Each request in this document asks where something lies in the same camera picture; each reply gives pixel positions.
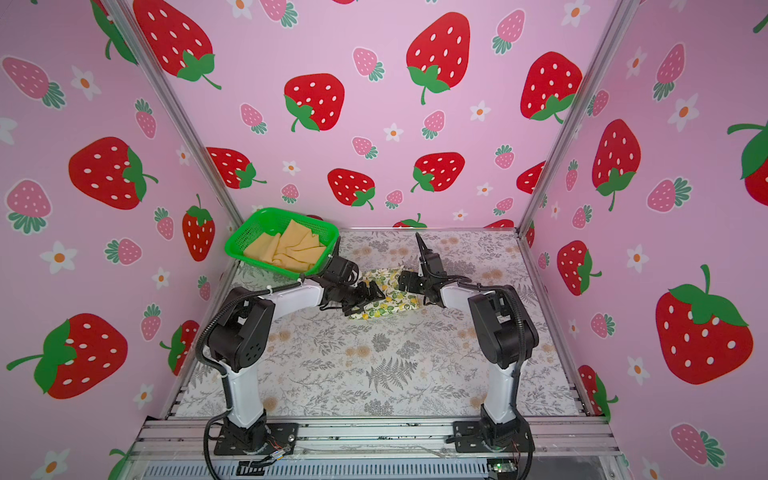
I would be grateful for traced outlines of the lemon print skirt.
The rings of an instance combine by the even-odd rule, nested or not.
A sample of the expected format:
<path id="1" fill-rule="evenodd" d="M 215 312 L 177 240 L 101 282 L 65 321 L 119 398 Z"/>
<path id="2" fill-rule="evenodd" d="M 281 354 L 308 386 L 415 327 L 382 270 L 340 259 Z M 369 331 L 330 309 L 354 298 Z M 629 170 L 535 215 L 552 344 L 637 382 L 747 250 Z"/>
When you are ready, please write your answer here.
<path id="1" fill-rule="evenodd" d="M 399 277 L 403 272 L 403 267 L 380 268 L 365 272 L 362 280 L 366 284 L 375 282 L 383 292 L 384 298 L 368 304 L 361 313 L 351 314 L 349 319 L 371 320 L 421 309 L 424 304 L 419 295 L 398 289 Z"/>

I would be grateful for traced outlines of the tan skirt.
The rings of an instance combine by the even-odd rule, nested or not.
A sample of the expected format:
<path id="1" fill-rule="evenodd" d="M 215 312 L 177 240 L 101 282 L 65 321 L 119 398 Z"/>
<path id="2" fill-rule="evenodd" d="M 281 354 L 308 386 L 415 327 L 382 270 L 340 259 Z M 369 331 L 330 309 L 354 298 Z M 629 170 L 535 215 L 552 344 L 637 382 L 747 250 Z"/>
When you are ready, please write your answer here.
<path id="1" fill-rule="evenodd" d="M 291 220 L 282 233 L 261 233 L 244 249 L 246 258 L 294 273 L 306 273 L 321 259 L 326 245 L 310 228 Z"/>

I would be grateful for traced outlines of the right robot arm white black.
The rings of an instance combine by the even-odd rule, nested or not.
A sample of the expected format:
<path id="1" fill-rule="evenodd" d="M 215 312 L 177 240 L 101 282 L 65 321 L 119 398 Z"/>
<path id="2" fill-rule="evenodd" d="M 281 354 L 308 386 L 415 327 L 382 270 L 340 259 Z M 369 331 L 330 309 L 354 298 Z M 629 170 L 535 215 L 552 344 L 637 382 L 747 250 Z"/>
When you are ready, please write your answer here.
<path id="1" fill-rule="evenodd" d="M 403 271 L 397 288 L 421 295 L 427 305 L 459 310 L 471 318 L 480 350 L 490 364 L 488 393 L 474 436 L 489 449 L 500 450 L 528 433 L 518 392 L 522 368 L 538 346 L 539 334 L 517 291 L 449 275 L 436 253 L 422 255 L 419 271 Z"/>

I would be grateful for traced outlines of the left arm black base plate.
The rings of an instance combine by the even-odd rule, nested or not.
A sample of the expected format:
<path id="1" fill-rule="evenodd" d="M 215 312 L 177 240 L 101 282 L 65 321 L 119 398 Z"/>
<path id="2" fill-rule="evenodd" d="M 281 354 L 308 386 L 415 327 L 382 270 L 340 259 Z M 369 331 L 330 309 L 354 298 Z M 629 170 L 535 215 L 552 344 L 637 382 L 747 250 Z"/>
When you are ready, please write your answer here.
<path id="1" fill-rule="evenodd" d="M 298 438 L 298 423 L 257 423 L 246 429 L 225 420 L 214 447 L 217 456 L 291 455 Z"/>

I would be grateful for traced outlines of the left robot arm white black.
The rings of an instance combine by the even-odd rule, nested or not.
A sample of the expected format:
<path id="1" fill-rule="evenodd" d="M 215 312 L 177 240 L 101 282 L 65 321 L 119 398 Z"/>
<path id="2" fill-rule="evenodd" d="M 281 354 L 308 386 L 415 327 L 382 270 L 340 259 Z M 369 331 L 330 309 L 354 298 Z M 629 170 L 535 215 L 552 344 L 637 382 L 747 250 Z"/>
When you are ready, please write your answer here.
<path id="1" fill-rule="evenodd" d="M 197 361 L 216 370 L 222 380 L 224 425 L 249 431 L 266 422 L 256 363 L 266 351 L 275 320 L 311 308 L 350 316 L 384 298 L 376 282 L 361 281 L 357 264 L 341 257 L 333 258 L 320 274 L 301 274 L 290 284 L 231 290 L 195 346 Z"/>

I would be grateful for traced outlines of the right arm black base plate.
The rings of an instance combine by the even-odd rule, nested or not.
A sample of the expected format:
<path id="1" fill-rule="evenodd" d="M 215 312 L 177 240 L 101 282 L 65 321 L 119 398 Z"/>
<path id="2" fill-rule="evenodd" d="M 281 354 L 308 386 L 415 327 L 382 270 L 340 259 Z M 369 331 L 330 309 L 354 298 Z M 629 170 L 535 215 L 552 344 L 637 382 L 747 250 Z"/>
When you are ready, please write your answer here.
<path id="1" fill-rule="evenodd" d="M 520 420 L 494 423 L 489 420 L 456 421 L 446 444 L 459 453 L 530 453 L 536 450 L 527 424 Z"/>

